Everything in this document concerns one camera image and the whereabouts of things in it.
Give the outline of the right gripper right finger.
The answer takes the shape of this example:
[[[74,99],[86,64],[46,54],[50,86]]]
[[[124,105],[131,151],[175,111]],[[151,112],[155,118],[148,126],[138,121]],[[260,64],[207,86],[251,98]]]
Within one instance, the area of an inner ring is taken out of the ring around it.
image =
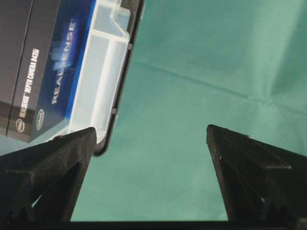
[[[306,222],[306,156],[216,125],[206,143],[229,220]]]

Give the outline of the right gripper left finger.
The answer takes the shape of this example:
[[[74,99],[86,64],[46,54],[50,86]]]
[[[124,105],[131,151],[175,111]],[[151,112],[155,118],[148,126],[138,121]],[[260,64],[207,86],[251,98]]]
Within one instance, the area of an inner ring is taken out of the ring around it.
[[[93,127],[0,158],[0,221],[70,221],[96,148]]]

